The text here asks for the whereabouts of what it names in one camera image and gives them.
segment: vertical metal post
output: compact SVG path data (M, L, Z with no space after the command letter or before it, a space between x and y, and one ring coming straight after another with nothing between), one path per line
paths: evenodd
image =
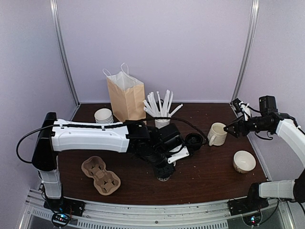
M55 30L56 30L56 34L57 34L57 41L58 41L60 54L61 54L61 62L62 62L64 71L65 71L65 75L66 75L66 78L68 81L70 91L71 91L73 99L74 99L74 103L76 106L79 106L80 102L78 100L78 97L77 97L77 94L75 91L75 87L74 87L73 80L71 77L71 72L70 72L69 65L68 65L68 59L67 59L65 47L63 45L63 38L62 38L62 34L61 34L61 25L60 25L58 9L57 9L57 0L50 0L50 4L51 4L51 12L52 12L54 25L55 25Z
M250 16L250 22L249 22L249 30L248 30L248 35L247 35L247 40L246 40L246 45L244 48L244 56L242 60L242 64L240 66L235 90L233 93L232 101L237 98L238 93L240 91L244 74L247 68L249 56L250 56L250 51L252 47L252 43L254 40L254 35L255 35L255 30L256 30L256 24L257 24L257 18L258 18L258 9L259 9L259 0L253 0L252 3L252 11L251 11L251 16Z

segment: stack of white cups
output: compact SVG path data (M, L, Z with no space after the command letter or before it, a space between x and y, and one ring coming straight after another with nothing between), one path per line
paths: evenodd
M96 111L94 118L96 123L113 123L112 111L107 108Z

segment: mug handle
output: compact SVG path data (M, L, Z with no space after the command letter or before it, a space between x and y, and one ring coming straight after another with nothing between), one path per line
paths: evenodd
M213 135L213 136L211 137L211 139L210 139L210 141L209 141L209 146L212 146L212 145L213 145L215 138L216 138L215 135Z

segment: bowl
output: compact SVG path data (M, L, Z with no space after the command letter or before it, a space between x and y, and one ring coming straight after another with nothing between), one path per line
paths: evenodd
M238 173L248 173L256 166L256 160L252 154L247 151L241 150L235 153L233 159L234 169Z

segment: wooden table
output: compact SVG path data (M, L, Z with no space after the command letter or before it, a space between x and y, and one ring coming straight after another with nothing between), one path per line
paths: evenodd
M109 104L82 104L74 117L76 122L94 122L94 112ZM229 104L183 104L176 117L186 119L208 133L212 123L231 123L235 115ZM188 125L175 122L185 137L195 132ZM248 174L237 173L233 156L246 150L256 158L256 168ZM121 187L110 196L102 196L93 186L93 179L81 170L83 161L100 156L107 170L121 179ZM59 154L59 170L66 197L115 204L167 205L201 203L246 196L253 182L266 181L252 146L246 137L227 136L222 146L203 146L193 157L177 161L176 172L166 182L153 175L152 167L129 154L116 152L71 150Z

